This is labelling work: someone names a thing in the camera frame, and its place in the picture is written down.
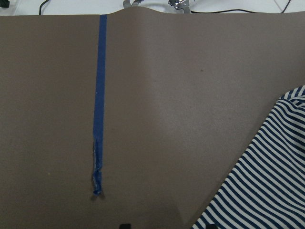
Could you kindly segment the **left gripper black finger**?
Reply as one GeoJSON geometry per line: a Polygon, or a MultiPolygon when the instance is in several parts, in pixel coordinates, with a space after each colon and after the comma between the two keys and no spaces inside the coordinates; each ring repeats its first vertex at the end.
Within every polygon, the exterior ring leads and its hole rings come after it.
{"type": "Polygon", "coordinates": [[[131,225],[129,223],[127,224],[121,224],[119,226],[119,229],[131,229],[131,225]]]}

